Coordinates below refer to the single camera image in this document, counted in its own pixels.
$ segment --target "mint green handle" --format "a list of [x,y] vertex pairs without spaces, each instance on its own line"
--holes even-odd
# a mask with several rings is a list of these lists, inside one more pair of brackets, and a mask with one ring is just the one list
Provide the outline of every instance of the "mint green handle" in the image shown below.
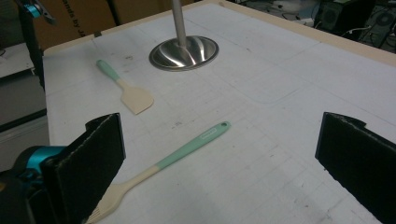
[[114,69],[105,61],[98,60],[96,61],[96,66],[102,70],[108,77],[111,77],[113,80],[117,81],[120,79],[119,75],[114,71]]
[[206,145],[210,141],[216,139],[223,133],[225,133],[231,127],[230,122],[224,121],[220,124],[217,124],[207,130],[204,133],[201,133],[198,137],[192,139],[189,143],[184,145],[183,147],[179,148],[163,160],[157,162],[155,165],[160,169],[164,169],[165,167],[169,166],[170,164],[174,163],[175,161],[180,160],[181,158],[189,155],[196,149]]

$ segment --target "round silver base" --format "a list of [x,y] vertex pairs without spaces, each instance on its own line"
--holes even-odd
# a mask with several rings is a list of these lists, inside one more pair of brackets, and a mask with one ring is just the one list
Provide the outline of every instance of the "round silver base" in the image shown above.
[[149,60],[162,70],[185,71],[210,63],[218,53],[215,41],[192,35],[186,37],[186,48],[181,48],[176,38],[161,43],[151,51]]

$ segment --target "cardboard box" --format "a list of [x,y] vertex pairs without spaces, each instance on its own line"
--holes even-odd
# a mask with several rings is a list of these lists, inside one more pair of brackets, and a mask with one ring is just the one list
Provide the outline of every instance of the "cardboard box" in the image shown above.
[[[182,6],[193,0],[180,0]],[[172,9],[172,0],[112,0],[118,24],[137,21]]]
[[116,26],[107,0],[40,0],[56,25],[34,20],[42,50]]

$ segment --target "green and beige spatula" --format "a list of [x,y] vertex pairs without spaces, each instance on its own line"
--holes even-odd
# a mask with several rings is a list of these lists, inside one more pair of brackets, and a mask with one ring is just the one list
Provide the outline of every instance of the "green and beige spatula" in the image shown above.
[[102,70],[102,72],[104,72],[108,77],[111,77],[122,87],[123,92],[121,100],[134,114],[137,115],[152,106],[154,99],[148,91],[140,87],[131,87],[128,85],[128,83],[122,80],[116,71],[114,71],[114,69],[105,61],[98,60],[96,65]]
[[106,217],[107,215],[114,212],[117,207],[120,205],[120,202],[124,196],[124,194],[133,188],[134,186],[138,185],[142,181],[146,180],[147,178],[151,177],[152,175],[157,174],[167,166],[171,165],[175,161],[180,160],[181,158],[189,155],[196,149],[204,146],[205,144],[209,143],[210,141],[216,139],[223,133],[225,133],[231,127],[230,122],[224,121],[220,124],[217,124],[207,130],[206,132],[202,133],[198,137],[192,139],[189,143],[184,145],[183,147],[179,148],[169,156],[165,157],[161,161],[157,162],[153,166],[149,167],[144,172],[140,173],[139,175],[135,176],[134,178],[130,179],[129,181],[122,183],[122,184],[112,184],[108,187],[105,195],[103,196],[102,200],[93,210],[92,214],[90,215],[87,223],[94,223],[102,218]]

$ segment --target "computer tower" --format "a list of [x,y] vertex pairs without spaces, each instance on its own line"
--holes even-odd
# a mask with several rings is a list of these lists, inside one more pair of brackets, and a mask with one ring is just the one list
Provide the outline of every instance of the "computer tower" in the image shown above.
[[376,5],[361,32],[361,43],[381,48],[396,23],[396,5]]
[[322,0],[315,17],[314,27],[342,37],[358,40],[375,6],[375,0],[333,1]]

